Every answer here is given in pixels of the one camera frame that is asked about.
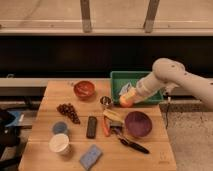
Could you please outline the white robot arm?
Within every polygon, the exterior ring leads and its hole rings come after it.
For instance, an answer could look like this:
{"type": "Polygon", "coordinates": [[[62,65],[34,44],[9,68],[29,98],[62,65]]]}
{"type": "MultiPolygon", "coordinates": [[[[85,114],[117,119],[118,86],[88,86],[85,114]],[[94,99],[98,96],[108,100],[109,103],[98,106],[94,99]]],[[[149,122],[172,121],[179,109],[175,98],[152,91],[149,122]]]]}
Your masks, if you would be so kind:
{"type": "Polygon", "coordinates": [[[182,87],[213,110],[213,81],[187,72],[182,63],[168,58],[157,59],[152,65],[152,71],[121,95],[119,102],[122,107],[131,107],[168,85],[182,87]]]}

